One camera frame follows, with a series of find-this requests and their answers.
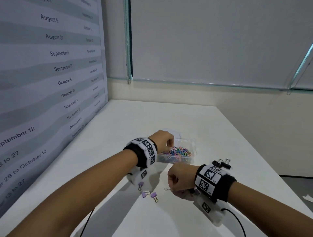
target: wristband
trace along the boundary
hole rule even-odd
[[[214,165],[201,165],[195,176],[197,189],[213,202],[217,199],[227,202],[228,192],[236,179]]]
[[[148,168],[152,165],[157,156],[157,146],[149,138],[136,138],[127,143],[127,146],[123,150],[129,149],[135,152],[138,158],[136,166],[142,168]]]

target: hand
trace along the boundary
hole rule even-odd
[[[151,138],[155,142],[158,153],[170,151],[174,146],[174,136],[169,132],[159,130],[148,138]]]
[[[176,163],[167,173],[168,185],[172,192],[195,187],[195,176],[199,166]]]

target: gray stripe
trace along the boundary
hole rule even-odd
[[[65,0],[52,0],[51,2],[47,2],[43,0],[26,0],[26,1],[43,6],[43,7],[48,7],[58,12],[62,12],[67,15],[99,25],[99,17],[97,15],[81,8],[80,6],[74,3],[71,3]]]
[[[0,43],[100,45],[100,37],[0,21]]]
[[[100,109],[105,105],[105,102],[103,102],[100,106]],[[84,127],[88,124],[88,122],[97,114],[99,109],[92,113],[90,116],[85,118],[84,121]],[[40,164],[35,166],[33,169],[28,171],[26,174],[22,175],[22,177],[17,177],[16,182],[12,184],[10,187],[6,188],[6,192],[4,192],[4,195],[0,197],[0,218],[4,215],[4,213],[16,202],[16,200],[24,193],[24,191],[38,178],[38,176],[57,158],[57,156],[64,150],[64,148],[73,140],[72,135],[76,132],[73,131],[72,134],[66,136],[61,144],[56,147],[53,152],[47,156],[43,161],[41,161]],[[20,187],[18,186],[18,183],[24,179],[23,185]],[[5,198],[5,196],[10,192],[12,189],[14,189],[16,186],[18,186],[18,189],[13,193],[12,196],[9,198]]]
[[[92,106],[97,99],[104,94],[104,90],[101,90],[97,93],[94,93],[90,96],[89,99],[83,101],[80,105],[80,111],[84,110],[85,108]],[[76,121],[78,116],[80,116],[80,111],[76,113],[71,119],[67,119],[67,116],[72,115],[78,108],[68,112],[66,115],[61,116],[58,118],[53,124],[51,124],[47,129],[45,129],[42,133],[38,134],[36,137],[29,139],[21,144],[19,144],[17,147],[14,147],[7,151],[6,153],[1,155],[2,159],[5,159],[7,157],[11,157],[11,154],[18,150],[18,156],[16,158],[21,159],[25,157],[26,155],[34,152],[38,147],[41,147],[46,142],[48,142],[58,131],[59,129],[64,126],[65,124],[69,123],[70,121],[73,121],[73,123]],[[0,167],[1,170],[5,170],[5,167],[12,165],[11,160],[7,163],[4,163],[2,167]]]
[[[99,78],[94,83],[91,82],[91,80],[95,79],[96,77]],[[44,98],[43,100],[33,103],[29,106],[1,114],[0,133],[37,118],[41,114],[48,111],[52,106],[62,101],[65,101],[69,98],[73,98],[73,100],[75,100],[76,99],[75,95],[77,93],[79,93],[82,90],[85,90],[86,88],[90,87],[92,84],[99,82],[100,80],[103,80],[103,73],[94,75],[84,81],[76,83],[75,85],[68,89],[60,90],[54,94],[51,94]],[[62,97],[62,94],[67,92],[71,92],[71,94]]]
[[[92,66],[92,63],[89,63],[89,61],[95,59],[97,59],[97,62],[101,62],[102,57],[98,56],[92,58],[74,59],[60,63],[40,64],[28,68],[1,70],[0,90],[32,84],[49,77],[59,76],[79,69],[88,68]],[[62,71],[54,70],[54,68],[65,67],[68,65],[72,65],[72,67]]]

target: black cable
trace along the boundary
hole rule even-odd
[[[84,226],[84,228],[83,228],[83,231],[81,232],[81,234],[80,234],[79,237],[81,237],[81,236],[83,235],[83,232],[84,232],[84,230],[85,230],[85,228],[86,228],[86,225],[87,225],[87,223],[88,223],[88,221],[89,221],[89,219],[90,219],[91,214],[93,213],[93,211],[94,211],[94,209],[90,212],[90,215],[89,215],[89,217],[88,217],[88,220],[86,221],[86,224],[85,224],[85,226]]]
[[[246,236],[246,232],[244,231],[244,227],[242,226],[240,220],[238,219],[238,217],[231,211],[231,210],[228,210],[227,208],[222,208],[221,211],[229,211],[231,214],[234,215],[234,217],[237,219],[237,221],[239,222],[241,228],[242,228],[242,231],[244,232],[244,237],[247,237]]]

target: tabletop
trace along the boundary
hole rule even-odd
[[[229,158],[239,182],[313,218],[313,213],[236,128],[212,106],[110,100],[57,159],[0,218],[0,236],[8,234],[61,185],[116,154],[130,140],[172,129],[195,140],[195,165]],[[143,199],[126,178],[96,207],[83,236],[241,236],[236,219],[215,227],[192,203],[165,191],[171,164],[156,162],[150,181],[159,199]],[[265,236],[236,209],[247,236]],[[75,229],[72,236],[86,222]]]

